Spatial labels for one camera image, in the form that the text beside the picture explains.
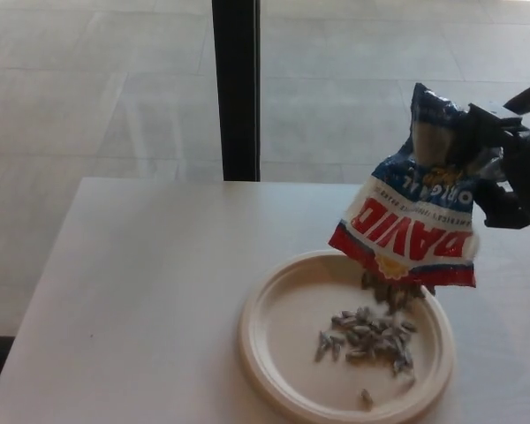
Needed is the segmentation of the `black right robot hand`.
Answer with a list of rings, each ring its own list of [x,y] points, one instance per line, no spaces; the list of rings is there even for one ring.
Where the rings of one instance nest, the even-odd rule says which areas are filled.
[[[497,169],[482,173],[475,192],[489,228],[530,226],[530,128],[522,124],[529,113],[530,87],[501,106],[469,105],[473,144],[502,151],[493,162]]]

